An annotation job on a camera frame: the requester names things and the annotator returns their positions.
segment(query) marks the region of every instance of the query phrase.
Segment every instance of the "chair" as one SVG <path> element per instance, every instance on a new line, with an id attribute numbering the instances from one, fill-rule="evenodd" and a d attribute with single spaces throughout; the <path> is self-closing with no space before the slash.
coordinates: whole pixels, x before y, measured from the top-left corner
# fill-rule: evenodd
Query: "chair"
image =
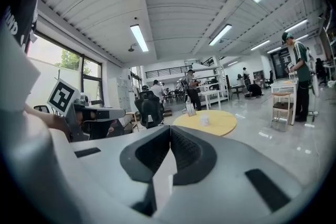
<path id="1" fill-rule="evenodd" d="M 46 105 L 36 105 L 34 106 L 35 110 L 41 111 L 41 112 L 45 112 L 45 113 L 50 113 L 49 109 Z"/>
<path id="2" fill-rule="evenodd" d="M 218 80 L 217 79 L 212 79 L 211 80 L 211 84 L 215 84 L 215 83 L 218 83 Z M 216 84 L 216 85 L 212 85 L 209 86 L 209 90 L 217 90 L 219 91 L 219 84 Z"/>
<path id="3" fill-rule="evenodd" d="M 163 120 L 163 111 L 159 97 L 152 91 L 140 92 L 139 99 L 135 100 L 135 106 L 140 113 L 140 123 L 147 129 L 158 126 Z"/>
<path id="4" fill-rule="evenodd" d="M 135 121 L 135 123 L 132 124 L 132 121 L 131 121 L 132 133 L 134 133 L 134 128 L 135 128 L 135 127 L 138 128 L 138 132 L 139 132 L 138 122 L 136 121 L 136 120 L 137 120 L 136 114 L 133 113 L 133 112 L 126 112 L 126 113 L 125 113 L 125 116 L 126 116 L 126 115 L 131 115 L 131 116 L 134 117 L 134 121 Z"/>
<path id="5" fill-rule="evenodd" d="M 286 130 L 288 124 L 290 124 L 292 116 L 293 116 L 293 103 L 290 102 L 290 92 L 274 92 L 272 93 L 273 96 L 273 106 L 272 106 L 272 113 L 271 113 L 271 125 L 274 119 L 274 112 L 277 112 L 277 122 L 279 122 L 279 112 L 287 112 L 287 122 L 286 122 Z"/>
<path id="6" fill-rule="evenodd" d="M 266 79 L 265 80 L 265 84 L 267 84 L 267 86 L 266 86 L 266 89 L 267 88 L 270 88 L 271 86 L 271 84 L 273 84 L 273 71 L 271 70 L 270 72 L 269 72 L 269 79 Z"/>
<path id="7" fill-rule="evenodd" d="M 327 72 L 323 66 L 323 61 L 321 60 L 321 58 L 316 59 L 315 68 L 317 77 L 322 80 L 319 85 L 321 85 L 322 83 L 327 84 Z"/>

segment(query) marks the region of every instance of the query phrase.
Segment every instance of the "desk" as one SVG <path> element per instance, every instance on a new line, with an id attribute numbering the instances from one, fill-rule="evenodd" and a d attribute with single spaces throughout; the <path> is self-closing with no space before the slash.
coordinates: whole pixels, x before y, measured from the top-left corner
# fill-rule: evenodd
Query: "desk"
<path id="1" fill-rule="evenodd" d="M 295 121 L 295 113 L 296 113 L 296 99 L 297 99 L 297 88 L 298 88 L 298 79 L 292 80 L 278 80 L 271 84 L 271 92 L 276 92 L 275 90 L 280 89 L 293 89 L 293 93 L 291 93 L 291 97 L 293 97 L 293 117 L 291 125 L 294 125 Z"/>
<path id="2" fill-rule="evenodd" d="M 238 100 L 240 100 L 238 89 L 239 89 L 239 88 L 244 88 L 244 87 L 245 87 L 245 85 L 234 85 L 234 86 L 231 86 L 231 87 L 230 87 L 230 89 L 236 89 L 236 94 L 237 94 Z"/>
<path id="3" fill-rule="evenodd" d="M 209 106 L 211 107 L 211 104 L 209 104 L 208 95 L 217 94 L 218 107 L 219 107 L 219 110 L 221 110 L 222 109 L 222 107 L 221 107 L 221 98 L 219 96 L 220 92 L 221 91 L 206 91 L 206 92 L 200 92 L 200 93 L 198 93 L 198 95 L 203 95 L 205 97 L 206 109 L 209 110 Z"/>
<path id="4" fill-rule="evenodd" d="M 200 124 L 200 116 L 209 116 L 209 126 Z M 188 114 L 179 116 L 173 125 L 192 128 L 206 133 L 211 133 L 218 136 L 224 136 L 230 133 L 237 125 L 237 119 L 231 113 L 220 110 L 202 110 L 196 111 L 195 116 L 189 117 Z"/>
<path id="5" fill-rule="evenodd" d="M 324 68 L 329 69 L 329 81 L 331 80 L 331 69 L 335 68 L 335 66 L 327 66 L 327 65 L 323 65 Z"/>

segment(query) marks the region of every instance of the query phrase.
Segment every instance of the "wooden table top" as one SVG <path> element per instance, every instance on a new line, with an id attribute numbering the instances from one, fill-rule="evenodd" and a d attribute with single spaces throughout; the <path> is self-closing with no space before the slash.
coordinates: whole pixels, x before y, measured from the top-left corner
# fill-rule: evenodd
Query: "wooden table top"
<path id="1" fill-rule="evenodd" d="M 209 126 L 202 126 L 200 116 L 209 116 Z M 179 116 L 173 125 L 192 128 L 218 136 L 230 133 L 237 125 L 237 119 L 231 113 L 221 110 L 196 111 L 196 115 L 189 117 L 188 114 Z"/>

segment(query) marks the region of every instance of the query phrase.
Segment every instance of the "white table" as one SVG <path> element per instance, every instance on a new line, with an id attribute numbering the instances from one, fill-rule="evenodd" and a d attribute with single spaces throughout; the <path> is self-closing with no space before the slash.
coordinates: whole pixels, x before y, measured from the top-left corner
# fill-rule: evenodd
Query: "white table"
<path id="1" fill-rule="evenodd" d="M 291 125 L 294 125 L 294 121 L 295 121 L 298 82 L 299 82 L 298 79 L 277 80 L 273 84 L 271 84 L 272 93 L 276 92 L 275 90 L 280 90 L 280 89 L 293 89 L 293 93 L 291 93 L 290 95 L 290 97 L 293 97 L 293 116 L 292 116 Z"/>
<path id="2" fill-rule="evenodd" d="M 327 66 L 327 65 L 323 65 L 324 68 L 328 68 L 329 69 L 329 81 L 331 80 L 331 69 L 335 68 L 335 66 Z"/>
<path id="3" fill-rule="evenodd" d="M 206 109 L 209 110 L 209 106 L 211 108 L 211 104 L 209 104 L 209 101 L 208 101 L 208 96 L 211 95 L 211 94 L 217 94 L 217 98 L 218 98 L 218 107 L 219 107 L 219 110 L 222 110 L 222 107 L 221 107 L 221 98 L 219 97 L 219 93 L 221 91 L 206 91 L 206 92 L 200 92 L 199 95 L 203 95 L 205 97 L 205 103 L 206 103 Z"/>

